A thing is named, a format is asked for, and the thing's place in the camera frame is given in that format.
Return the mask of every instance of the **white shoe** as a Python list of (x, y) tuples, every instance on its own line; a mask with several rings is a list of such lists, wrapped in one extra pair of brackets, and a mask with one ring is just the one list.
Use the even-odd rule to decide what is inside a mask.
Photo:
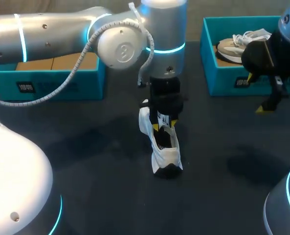
[(151, 146), (153, 148), (153, 153), (151, 156), (151, 162), (154, 174), (156, 174), (159, 169), (167, 169), (170, 166), (175, 166), (177, 169), (183, 170), (175, 128), (171, 128), (169, 126), (161, 127), (164, 128), (164, 131), (170, 135), (170, 142), (172, 146), (171, 148), (164, 148), (159, 143), (157, 143), (155, 139), (154, 128), (149, 119), (148, 107), (140, 109), (138, 121), (140, 131), (147, 135), (152, 143)]
[(253, 41), (265, 41), (270, 37), (271, 34), (263, 28), (256, 31), (247, 31), (243, 35), (233, 35), (233, 38), (224, 39), (216, 45), (218, 50), (217, 56), (223, 61), (241, 64), (242, 54), (249, 43)]

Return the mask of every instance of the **cardboard box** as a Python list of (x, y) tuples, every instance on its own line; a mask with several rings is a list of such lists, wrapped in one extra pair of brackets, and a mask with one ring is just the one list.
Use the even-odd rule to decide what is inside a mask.
[[(31, 101), (59, 87), (70, 74), (80, 54), (0, 65), (0, 100)], [(87, 53), (73, 80), (51, 100), (101, 100), (105, 65), (96, 54)]]
[(201, 33), (201, 60), (209, 93), (212, 96), (267, 95), (271, 93), (268, 77), (247, 84), (249, 73), (243, 66), (223, 62), (215, 56), (219, 41), (231, 38), (233, 34), (243, 35), (246, 31), (264, 28), (272, 33), (278, 25), (279, 16), (261, 17), (214, 17), (204, 18)]

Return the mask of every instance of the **teal box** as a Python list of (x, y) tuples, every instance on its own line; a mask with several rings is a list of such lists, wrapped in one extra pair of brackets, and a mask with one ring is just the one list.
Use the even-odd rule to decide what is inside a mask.
[[(32, 101), (51, 93), (71, 70), (16, 71), (17, 64), (0, 65), (0, 100)], [(74, 78), (51, 100), (101, 100), (105, 65), (97, 58), (96, 69), (78, 70)]]
[[(267, 77), (261, 77), (250, 86), (238, 86), (236, 83), (245, 82), (248, 72), (243, 66), (219, 67), (213, 50), (213, 45), (233, 34), (243, 35), (246, 31), (264, 28), (272, 33), (278, 25), (279, 16), (259, 17), (211, 17), (203, 19), (201, 33), (201, 60), (212, 96), (230, 95), (267, 95), (271, 87)], [(287, 84), (290, 93), (290, 81)]]

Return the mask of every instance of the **shoe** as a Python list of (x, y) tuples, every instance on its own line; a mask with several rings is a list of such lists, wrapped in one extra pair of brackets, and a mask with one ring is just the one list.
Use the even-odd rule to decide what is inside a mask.
[(153, 153), (151, 155), (152, 169), (155, 175), (172, 177), (183, 170), (180, 160), (178, 138), (175, 128), (168, 125), (161, 126), (159, 131), (154, 130), (149, 119), (149, 108), (139, 111), (139, 129), (151, 141)]
[(243, 35), (233, 35), (220, 41), (217, 45), (217, 57), (233, 64), (242, 64), (242, 54), (252, 41), (266, 41), (271, 34), (264, 29), (248, 31)]

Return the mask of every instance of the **brown cardboard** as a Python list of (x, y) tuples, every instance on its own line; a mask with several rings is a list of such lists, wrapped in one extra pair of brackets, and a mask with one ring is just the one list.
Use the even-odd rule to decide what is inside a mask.
[(17, 65), (16, 71), (51, 70), (52, 63), (53, 59), (20, 62)]
[[(213, 50), (214, 50), (214, 53), (217, 52), (217, 49), (216, 49), (215, 46), (213, 46)], [(218, 63), (218, 66), (219, 67), (242, 66), (242, 65), (238, 65), (238, 64), (233, 64), (233, 63), (225, 62), (225, 61), (220, 60), (218, 58), (217, 58), (217, 63)]]
[[(80, 55), (81, 53), (77, 53), (54, 58), (51, 70), (72, 70)], [(95, 70), (97, 68), (97, 58), (95, 53), (87, 53), (79, 70)]]

